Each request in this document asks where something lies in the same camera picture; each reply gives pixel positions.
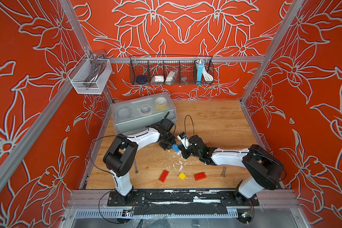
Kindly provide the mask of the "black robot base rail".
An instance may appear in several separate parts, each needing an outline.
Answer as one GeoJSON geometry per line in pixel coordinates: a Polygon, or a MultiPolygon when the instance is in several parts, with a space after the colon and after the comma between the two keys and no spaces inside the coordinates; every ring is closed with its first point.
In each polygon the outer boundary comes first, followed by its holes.
{"type": "Polygon", "coordinates": [[[135,189],[128,196],[110,193],[107,206],[130,207],[135,215],[233,216],[228,209],[259,206],[257,195],[246,199],[234,189],[135,189]]]}

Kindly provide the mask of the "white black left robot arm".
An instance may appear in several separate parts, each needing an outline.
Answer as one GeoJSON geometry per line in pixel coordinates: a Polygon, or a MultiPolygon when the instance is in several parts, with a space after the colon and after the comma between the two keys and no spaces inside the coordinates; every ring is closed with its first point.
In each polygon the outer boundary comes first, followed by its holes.
{"type": "Polygon", "coordinates": [[[176,144],[173,134],[175,123],[167,118],[143,129],[116,135],[103,157],[103,162],[112,174],[115,190],[122,197],[131,195],[133,186],[129,172],[134,164],[136,153],[149,144],[158,143],[163,150],[176,144]]]}

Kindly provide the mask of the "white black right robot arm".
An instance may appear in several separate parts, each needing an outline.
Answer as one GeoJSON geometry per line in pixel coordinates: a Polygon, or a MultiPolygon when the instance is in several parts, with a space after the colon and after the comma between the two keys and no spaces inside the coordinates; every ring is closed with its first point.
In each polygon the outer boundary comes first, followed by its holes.
{"type": "Polygon", "coordinates": [[[185,133],[177,136],[181,141],[178,148],[184,159],[197,157],[206,165],[230,165],[245,168],[250,177],[242,180],[234,190],[232,199],[241,205],[261,190],[275,190],[285,171],[283,164],[257,144],[242,150],[224,150],[208,147],[197,135],[188,138],[185,133]]]}

